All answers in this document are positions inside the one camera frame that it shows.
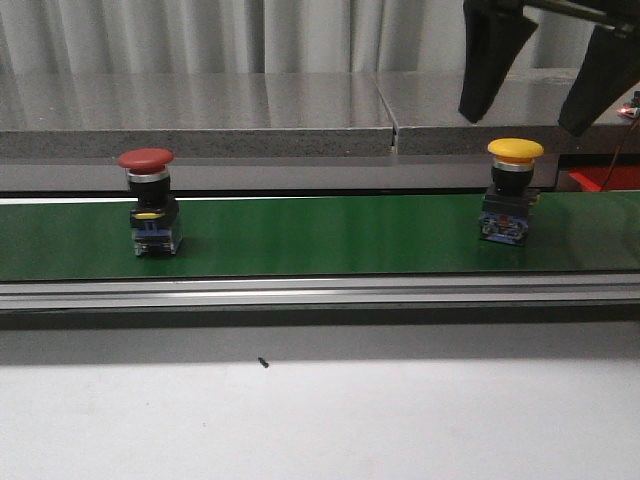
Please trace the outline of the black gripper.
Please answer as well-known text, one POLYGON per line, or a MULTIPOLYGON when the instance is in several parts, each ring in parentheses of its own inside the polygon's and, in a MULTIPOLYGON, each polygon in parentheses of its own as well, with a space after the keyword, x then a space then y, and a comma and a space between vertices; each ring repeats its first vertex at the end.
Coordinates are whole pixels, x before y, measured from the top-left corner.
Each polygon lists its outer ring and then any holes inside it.
POLYGON ((579 137, 639 83, 639 2, 464 1, 466 58, 458 110, 472 123, 486 115, 538 27, 524 16, 525 7, 597 24, 558 119, 561 127, 579 137))

